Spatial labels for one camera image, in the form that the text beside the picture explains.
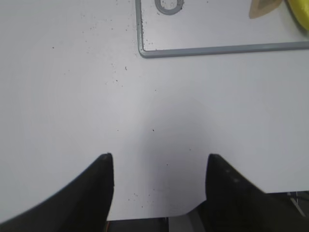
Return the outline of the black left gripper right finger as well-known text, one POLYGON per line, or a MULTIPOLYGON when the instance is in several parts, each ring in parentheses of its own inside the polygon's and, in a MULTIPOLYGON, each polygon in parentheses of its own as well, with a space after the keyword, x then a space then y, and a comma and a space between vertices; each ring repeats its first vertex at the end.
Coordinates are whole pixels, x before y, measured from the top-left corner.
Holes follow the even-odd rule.
POLYGON ((307 232, 308 217, 264 193, 218 154, 206 170, 206 214, 215 232, 307 232))

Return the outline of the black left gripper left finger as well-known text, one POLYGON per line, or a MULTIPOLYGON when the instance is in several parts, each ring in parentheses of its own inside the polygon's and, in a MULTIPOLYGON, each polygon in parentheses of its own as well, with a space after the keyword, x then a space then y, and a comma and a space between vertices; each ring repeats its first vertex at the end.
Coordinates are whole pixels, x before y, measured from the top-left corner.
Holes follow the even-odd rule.
POLYGON ((113 158, 100 155, 62 190, 0 224, 2 232, 101 232, 114 192, 113 158))

